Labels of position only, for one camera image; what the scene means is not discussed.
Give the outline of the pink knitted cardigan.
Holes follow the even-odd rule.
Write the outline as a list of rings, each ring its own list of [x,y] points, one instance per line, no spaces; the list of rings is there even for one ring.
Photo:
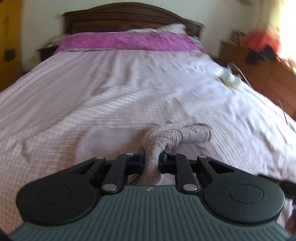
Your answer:
[[[120,154],[145,151],[143,174],[130,174],[129,185],[170,185],[172,175],[160,174],[158,158],[162,151],[174,151],[181,144],[206,143],[212,129],[204,123],[170,123],[153,125],[142,130],[136,128],[92,127],[80,139],[75,153],[76,163],[94,157],[114,159]]]

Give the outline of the pink checked bedspread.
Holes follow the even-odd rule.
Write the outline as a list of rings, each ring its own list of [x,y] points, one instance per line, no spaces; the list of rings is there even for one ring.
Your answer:
[[[150,131],[208,126],[207,155],[252,174],[295,181],[295,121],[246,84],[228,88],[206,54],[60,52],[1,93],[1,229],[22,224],[27,183],[96,156],[135,152]]]

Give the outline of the wooden dresser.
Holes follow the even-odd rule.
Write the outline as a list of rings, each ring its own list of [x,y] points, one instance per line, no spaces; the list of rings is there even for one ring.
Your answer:
[[[295,119],[295,75],[278,61],[258,60],[254,65],[245,59],[249,50],[229,42],[221,41],[219,60],[222,65],[229,62],[237,65],[251,86],[274,104],[283,106],[285,112]]]

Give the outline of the power strip with chargers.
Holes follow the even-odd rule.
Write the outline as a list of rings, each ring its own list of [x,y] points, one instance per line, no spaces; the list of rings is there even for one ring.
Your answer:
[[[224,85],[231,88],[238,88],[242,83],[241,78],[234,75],[228,68],[223,68],[218,78]]]

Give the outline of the black cloth on dresser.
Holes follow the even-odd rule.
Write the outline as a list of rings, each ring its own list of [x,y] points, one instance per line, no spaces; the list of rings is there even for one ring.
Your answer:
[[[260,51],[248,49],[249,52],[245,58],[246,64],[255,65],[259,60],[276,60],[277,54],[271,45],[266,45]]]

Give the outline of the red bag on dresser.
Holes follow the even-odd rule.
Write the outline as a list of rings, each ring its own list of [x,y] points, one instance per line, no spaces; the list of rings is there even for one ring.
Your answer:
[[[275,33],[266,29],[253,29],[245,37],[245,47],[260,52],[266,46],[270,46],[277,54],[280,50],[280,37]]]

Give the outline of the dark wooden nightstand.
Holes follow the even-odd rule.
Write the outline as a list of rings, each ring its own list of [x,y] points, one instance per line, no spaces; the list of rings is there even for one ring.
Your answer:
[[[37,51],[40,54],[41,62],[51,57],[56,52],[57,49],[58,49],[57,45],[38,49]]]

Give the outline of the small black hanging pouch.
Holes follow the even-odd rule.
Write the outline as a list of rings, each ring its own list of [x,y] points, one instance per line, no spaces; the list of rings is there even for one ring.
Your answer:
[[[4,61],[12,61],[16,57],[16,51],[14,49],[7,49],[4,51]]]

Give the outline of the books on dresser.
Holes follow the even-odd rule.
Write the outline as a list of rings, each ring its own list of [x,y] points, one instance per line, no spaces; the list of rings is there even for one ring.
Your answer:
[[[245,43],[245,34],[240,31],[233,31],[230,40],[238,46],[243,46]]]

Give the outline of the magenta quilted pillow cover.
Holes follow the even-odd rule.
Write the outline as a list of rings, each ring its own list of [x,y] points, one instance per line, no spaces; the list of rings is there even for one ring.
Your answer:
[[[187,34],[172,32],[77,33],[63,38],[56,52],[70,50],[204,51]]]

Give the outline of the white pillow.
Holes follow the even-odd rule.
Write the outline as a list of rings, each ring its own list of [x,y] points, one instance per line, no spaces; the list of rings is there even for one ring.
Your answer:
[[[137,33],[163,33],[171,32],[174,34],[186,34],[186,26],[184,24],[169,24],[160,28],[144,28],[144,29],[131,29],[127,32],[137,32]]]

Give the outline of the dark wooden headboard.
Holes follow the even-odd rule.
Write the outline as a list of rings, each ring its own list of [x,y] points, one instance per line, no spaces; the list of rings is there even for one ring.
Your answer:
[[[63,14],[64,33],[122,32],[183,24],[189,36],[201,37],[205,26],[171,11],[144,3],[112,3]]]

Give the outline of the yellow wooden wardrobe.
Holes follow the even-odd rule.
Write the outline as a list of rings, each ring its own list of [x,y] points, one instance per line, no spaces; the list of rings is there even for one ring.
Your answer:
[[[1,1],[1,91],[22,75],[21,63],[21,13],[22,1]],[[4,61],[4,51],[14,49],[16,57]]]

